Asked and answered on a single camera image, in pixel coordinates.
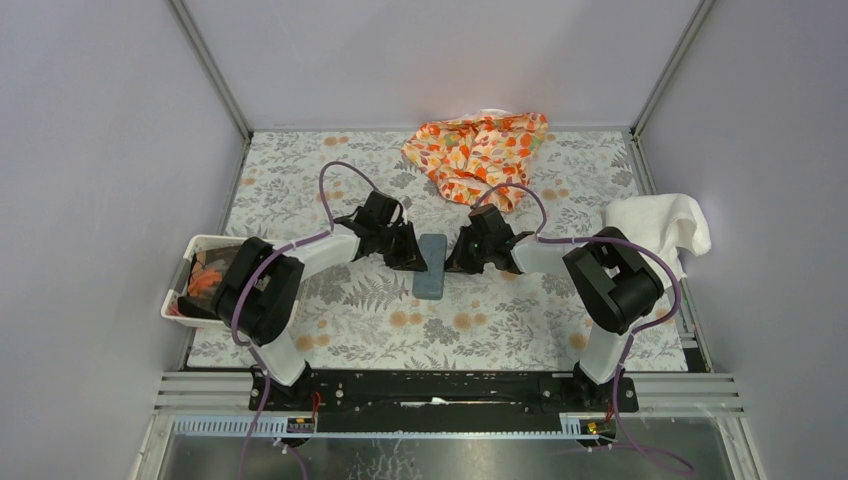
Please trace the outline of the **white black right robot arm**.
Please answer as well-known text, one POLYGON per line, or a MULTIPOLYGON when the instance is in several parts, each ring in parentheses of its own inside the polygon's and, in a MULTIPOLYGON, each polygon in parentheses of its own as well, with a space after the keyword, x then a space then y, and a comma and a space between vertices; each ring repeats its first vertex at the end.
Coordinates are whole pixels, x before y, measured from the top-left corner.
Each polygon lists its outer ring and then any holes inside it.
POLYGON ((601 410, 613 398, 610 380, 623 362, 627 338, 664 295, 663 281, 615 227, 584 240, 546 239, 531 231, 514 232, 490 205, 472 210, 469 221, 445 261, 447 272, 481 274, 491 264, 515 275, 571 280, 594 322, 575 365, 585 377, 575 382, 573 396, 583 410, 601 410))

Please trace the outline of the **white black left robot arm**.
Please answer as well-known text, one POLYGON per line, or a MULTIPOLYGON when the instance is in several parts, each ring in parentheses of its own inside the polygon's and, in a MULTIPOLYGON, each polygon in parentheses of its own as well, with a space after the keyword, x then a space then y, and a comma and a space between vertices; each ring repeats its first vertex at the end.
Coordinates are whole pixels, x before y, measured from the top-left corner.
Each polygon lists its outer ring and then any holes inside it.
POLYGON ((272 398, 285 410, 301 409, 310 397, 311 387, 301 377, 307 361, 287 332, 301 284, 372 254, 393 270, 427 270, 403 206, 378 191, 353 213, 333 219, 327 231, 279 246, 250 237, 236 252, 213 296, 213 311, 234 342, 251 350, 274 382, 272 398))

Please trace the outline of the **dark blue glasses case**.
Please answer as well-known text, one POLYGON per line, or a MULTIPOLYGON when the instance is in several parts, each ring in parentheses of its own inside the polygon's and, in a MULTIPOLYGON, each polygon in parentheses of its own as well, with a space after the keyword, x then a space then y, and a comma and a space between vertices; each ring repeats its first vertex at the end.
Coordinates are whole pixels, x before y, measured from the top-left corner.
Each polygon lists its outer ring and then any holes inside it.
POLYGON ((441 300, 445 288, 448 241, 444 234, 423 234, 418 241, 426 270, 413 276, 412 295, 419 300, 441 300))

